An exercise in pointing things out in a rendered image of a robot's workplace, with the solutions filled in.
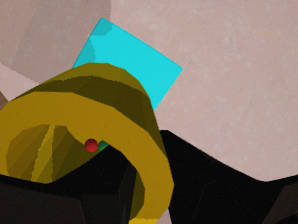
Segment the orange-brown wood-grain curved bar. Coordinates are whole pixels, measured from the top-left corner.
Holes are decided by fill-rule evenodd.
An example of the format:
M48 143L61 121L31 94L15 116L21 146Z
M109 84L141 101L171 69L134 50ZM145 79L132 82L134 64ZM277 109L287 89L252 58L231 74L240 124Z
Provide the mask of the orange-brown wood-grain curved bar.
M3 92L0 92L0 111L5 107L5 104L8 103L7 97L3 95Z

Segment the red marble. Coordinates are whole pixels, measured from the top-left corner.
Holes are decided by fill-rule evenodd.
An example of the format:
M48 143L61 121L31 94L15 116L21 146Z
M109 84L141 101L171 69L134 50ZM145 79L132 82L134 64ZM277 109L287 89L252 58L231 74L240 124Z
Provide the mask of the red marble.
M97 141L93 139L85 140L84 147L85 151L94 152L97 148Z

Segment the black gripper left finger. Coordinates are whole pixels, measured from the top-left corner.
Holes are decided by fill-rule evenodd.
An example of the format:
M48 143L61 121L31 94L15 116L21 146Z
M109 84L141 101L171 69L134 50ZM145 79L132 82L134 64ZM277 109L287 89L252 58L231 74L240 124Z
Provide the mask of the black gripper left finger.
M136 175L110 145L55 183L0 175L0 224L129 224Z

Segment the yellow cup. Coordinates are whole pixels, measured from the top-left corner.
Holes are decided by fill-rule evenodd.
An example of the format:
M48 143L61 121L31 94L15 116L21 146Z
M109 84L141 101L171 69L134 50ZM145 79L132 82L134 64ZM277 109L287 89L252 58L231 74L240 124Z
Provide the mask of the yellow cup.
M55 183L97 155L104 140L137 169L129 224L156 224L173 176L152 100L140 80L109 63L86 63L9 100L0 111L0 175Z

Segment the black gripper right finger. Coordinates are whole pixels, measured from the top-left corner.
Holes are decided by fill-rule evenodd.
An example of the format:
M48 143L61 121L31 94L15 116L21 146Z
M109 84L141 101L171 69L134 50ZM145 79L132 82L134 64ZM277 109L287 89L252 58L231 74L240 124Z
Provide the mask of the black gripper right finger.
M298 213L298 175L261 181L170 131L160 131L173 193L172 224L275 224Z

